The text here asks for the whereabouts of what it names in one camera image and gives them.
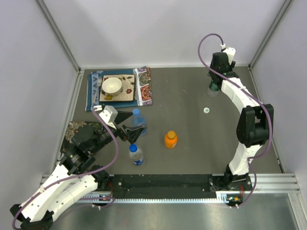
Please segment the orange juice bottle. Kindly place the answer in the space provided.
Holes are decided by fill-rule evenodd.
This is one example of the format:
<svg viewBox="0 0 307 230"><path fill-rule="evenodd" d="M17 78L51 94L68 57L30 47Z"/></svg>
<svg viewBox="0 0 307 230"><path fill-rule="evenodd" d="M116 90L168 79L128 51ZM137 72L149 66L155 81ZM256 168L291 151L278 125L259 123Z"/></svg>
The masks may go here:
<svg viewBox="0 0 307 230"><path fill-rule="evenodd" d="M165 146L169 149L173 149L176 146L177 141L178 141L178 138L177 138L175 131L173 130L168 131L164 139Z"/></svg>

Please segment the white green bottle cap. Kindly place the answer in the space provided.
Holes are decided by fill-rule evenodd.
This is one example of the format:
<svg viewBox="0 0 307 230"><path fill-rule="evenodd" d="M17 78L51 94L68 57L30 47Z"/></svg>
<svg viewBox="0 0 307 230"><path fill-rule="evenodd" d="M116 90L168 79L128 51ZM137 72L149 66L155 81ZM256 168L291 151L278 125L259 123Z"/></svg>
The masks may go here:
<svg viewBox="0 0 307 230"><path fill-rule="evenodd" d="M203 112L204 112L205 114L208 114L208 113L210 112L210 109L209 109L208 107L205 107L205 108L203 109Z"/></svg>

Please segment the clear bottle green label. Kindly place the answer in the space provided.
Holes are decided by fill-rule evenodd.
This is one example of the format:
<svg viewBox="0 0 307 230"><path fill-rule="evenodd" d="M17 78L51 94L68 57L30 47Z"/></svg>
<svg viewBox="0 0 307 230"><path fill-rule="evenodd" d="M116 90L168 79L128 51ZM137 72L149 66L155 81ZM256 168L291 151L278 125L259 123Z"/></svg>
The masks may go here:
<svg viewBox="0 0 307 230"><path fill-rule="evenodd" d="M210 97L215 97L218 95L219 91L220 91L219 87L213 81L211 81L211 83L209 84L207 94Z"/></svg>

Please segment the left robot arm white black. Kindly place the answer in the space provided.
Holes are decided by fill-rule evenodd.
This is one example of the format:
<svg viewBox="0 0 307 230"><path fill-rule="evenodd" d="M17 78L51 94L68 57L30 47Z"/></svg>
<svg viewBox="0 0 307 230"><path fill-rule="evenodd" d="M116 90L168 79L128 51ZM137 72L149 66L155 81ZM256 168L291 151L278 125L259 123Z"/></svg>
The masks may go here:
<svg viewBox="0 0 307 230"><path fill-rule="evenodd" d="M21 230L48 230L68 208L90 192L107 188L109 179L105 166L94 166L94 155L108 143L116 147L115 158L119 156L117 137L134 144L145 125L127 127L121 123L133 116L132 112L118 111L112 106L96 106L93 115L100 126L89 124L77 128L71 138L72 144L64 153L51 175L25 202L15 204L10 212L14 216L12 228L20 221Z"/></svg>

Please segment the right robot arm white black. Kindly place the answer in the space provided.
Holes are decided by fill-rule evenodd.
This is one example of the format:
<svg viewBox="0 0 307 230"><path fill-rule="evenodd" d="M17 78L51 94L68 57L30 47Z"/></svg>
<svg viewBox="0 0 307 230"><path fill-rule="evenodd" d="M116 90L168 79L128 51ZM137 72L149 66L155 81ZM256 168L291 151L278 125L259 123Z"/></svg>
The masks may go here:
<svg viewBox="0 0 307 230"><path fill-rule="evenodd" d="M212 190L237 190L249 180L249 164L256 153L269 139L269 126L273 122L274 108L270 104L261 106L252 98L234 72L235 62L229 60L226 51L213 53L208 75L210 89L223 92L240 112L236 128L239 144L236 153L226 166L223 177L210 179Z"/></svg>

